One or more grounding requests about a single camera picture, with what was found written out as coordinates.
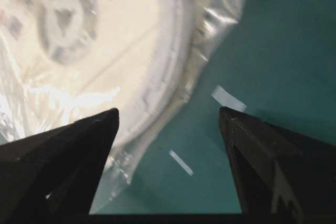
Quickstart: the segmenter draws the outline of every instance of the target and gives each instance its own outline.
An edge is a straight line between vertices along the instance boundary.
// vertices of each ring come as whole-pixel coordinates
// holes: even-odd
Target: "small white strip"
[[[244,112],[247,108],[245,104],[226,92],[220,85],[217,85],[211,96],[222,106]]]
[[[190,175],[192,176],[194,174],[193,170],[190,169],[190,167],[173,151],[169,151],[169,155],[172,156],[173,159]]]

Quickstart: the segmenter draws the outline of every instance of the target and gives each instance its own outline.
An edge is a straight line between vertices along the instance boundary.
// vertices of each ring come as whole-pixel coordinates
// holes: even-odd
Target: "teal table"
[[[190,103],[152,143],[131,186],[101,213],[240,212],[218,129],[220,104],[211,97],[217,85],[249,114],[336,144],[335,32],[336,0],[247,0]]]

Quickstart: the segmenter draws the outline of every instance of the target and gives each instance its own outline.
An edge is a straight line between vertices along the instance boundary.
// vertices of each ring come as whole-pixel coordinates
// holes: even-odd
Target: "wrapped object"
[[[10,142],[118,108],[96,211],[188,102],[243,3],[0,0],[0,132]]]

